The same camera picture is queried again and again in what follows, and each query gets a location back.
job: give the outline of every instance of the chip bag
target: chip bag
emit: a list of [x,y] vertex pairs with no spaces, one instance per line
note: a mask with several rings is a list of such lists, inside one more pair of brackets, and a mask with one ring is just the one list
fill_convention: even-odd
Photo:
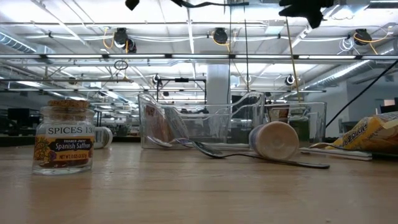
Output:
[[398,154],[398,111],[363,118],[333,145],[347,150]]

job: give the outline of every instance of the spice jar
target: spice jar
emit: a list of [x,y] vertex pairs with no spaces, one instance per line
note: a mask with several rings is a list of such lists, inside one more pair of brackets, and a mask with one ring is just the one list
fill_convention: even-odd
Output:
[[72,174],[93,164],[94,111],[83,100],[52,100],[36,129],[33,173]]

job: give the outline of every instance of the wooden tabletop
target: wooden tabletop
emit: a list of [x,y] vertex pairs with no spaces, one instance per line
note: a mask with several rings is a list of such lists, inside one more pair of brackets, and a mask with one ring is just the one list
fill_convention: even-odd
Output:
[[397,223],[398,165],[301,156],[315,170],[115,143],[91,172],[32,175],[0,148],[0,223]]

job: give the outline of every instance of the bottle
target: bottle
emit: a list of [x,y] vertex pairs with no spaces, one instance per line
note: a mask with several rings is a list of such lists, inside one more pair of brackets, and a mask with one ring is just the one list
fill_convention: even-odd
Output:
[[90,170],[93,164],[94,111],[83,100],[52,100],[40,109],[34,174],[59,175]]

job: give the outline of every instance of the spoon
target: spoon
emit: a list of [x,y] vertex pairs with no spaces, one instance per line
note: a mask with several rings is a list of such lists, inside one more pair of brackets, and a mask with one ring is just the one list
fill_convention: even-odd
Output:
[[[159,139],[156,139],[154,137],[148,137],[149,140],[151,140],[153,143],[162,146],[162,147],[172,147],[173,145],[167,142],[162,142]],[[210,148],[203,143],[196,142],[196,141],[191,141],[189,139],[184,139],[184,138],[179,138],[179,139],[174,139],[173,141],[178,142],[180,144],[183,144],[184,146],[187,146],[188,143],[191,143],[192,146],[195,149],[198,149],[201,153],[210,156],[215,159],[224,159],[230,156],[246,156],[246,157],[251,157],[251,158],[256,158],[256,159],[262,159],[267,162],[273,163],[273,164],[284,164],[288,166],[297,166],[297,167],[306,167],[306,168],[313,168],[313,169],[329,169],[330,165],[327,164],[310,164],[306,162],[296,162],[296,161],[286,161],[282,159],[271,159],[271,158],[265,158],[262,156],[255,156],[255,155],[250,155],[250,154],[243,154],[243,153],[234,153],[234,154],[223,154],[220,150]]]

